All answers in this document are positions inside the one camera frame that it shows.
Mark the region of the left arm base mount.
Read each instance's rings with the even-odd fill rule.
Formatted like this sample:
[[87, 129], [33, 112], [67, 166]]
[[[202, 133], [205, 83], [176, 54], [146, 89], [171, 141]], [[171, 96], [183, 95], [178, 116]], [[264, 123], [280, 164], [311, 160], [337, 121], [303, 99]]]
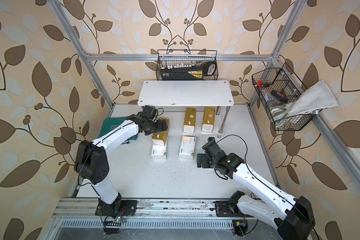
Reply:
[[115, 200], [112, 204], [108, 205], [99, 199], [95, 215], [113, 218], [134, 216], [136, 209], [137, 201], [134, 200]]

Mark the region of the gold tissue pack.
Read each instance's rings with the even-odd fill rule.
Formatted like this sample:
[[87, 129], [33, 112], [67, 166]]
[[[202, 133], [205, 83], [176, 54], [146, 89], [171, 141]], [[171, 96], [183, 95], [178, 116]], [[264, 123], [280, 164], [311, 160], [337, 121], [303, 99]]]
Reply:
[[215, 108], [205, 107], [202, 123], [202, 132], [211, 133], [215, 125]]
[[183, 132], [193, 134], [196, 128], [196, 108], [186, 108]]
[[153, 133], [152, 142], [154, 145], [157, 146], [165, 146], [168, 139], [170, 120], [166, 118], [158, 118], [158, 120], [161, 120], [162, 122], [166, 122], [168, 129], [164, 132]]

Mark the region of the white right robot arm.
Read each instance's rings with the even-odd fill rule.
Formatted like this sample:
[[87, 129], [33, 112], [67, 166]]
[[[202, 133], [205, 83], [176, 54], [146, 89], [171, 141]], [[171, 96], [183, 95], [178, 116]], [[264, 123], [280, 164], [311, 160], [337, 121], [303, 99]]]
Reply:
[[259, 197], [253, 199], [241, 191], [228, 200], [228, 210], [247, 214], [275, 228], [283, 240], [306, 240], [315, 232], [315, 217], [311, 202], [296, 198], [256, 173], [246, 158], [226, 154], [215, 138], [208, 138], [202, 147], [216, 175], [223, 180], [234, 180]]

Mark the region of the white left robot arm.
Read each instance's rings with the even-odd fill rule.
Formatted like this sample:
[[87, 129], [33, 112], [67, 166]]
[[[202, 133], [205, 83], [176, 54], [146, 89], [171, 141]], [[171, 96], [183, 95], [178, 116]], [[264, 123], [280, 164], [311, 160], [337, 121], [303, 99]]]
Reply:
[[144, 106], [141, 112], [126, 118], [114, 130], [93, 140], [79, 144], [75, 160], [75, 171], [90, 182], [99, 196], [100, 213], [115, 216], [122, 212], [121, 194], [114, 188], [109, 178], [108, 156], [127, 139], [144, 133], [146, 136], [165, 132], [169, 128], [166, 120], [159, 120], [159, 111], [152, 106]]

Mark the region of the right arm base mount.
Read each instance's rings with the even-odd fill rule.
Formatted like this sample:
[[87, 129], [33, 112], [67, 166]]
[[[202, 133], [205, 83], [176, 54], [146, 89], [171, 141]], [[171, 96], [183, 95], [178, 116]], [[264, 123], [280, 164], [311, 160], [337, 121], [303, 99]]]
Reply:
[[242, 213], [237, 204], [230, 203], [229, 201], [216, 201], [215, 202], [216, 215], [220, 218], [245, 218], [252, 217]]

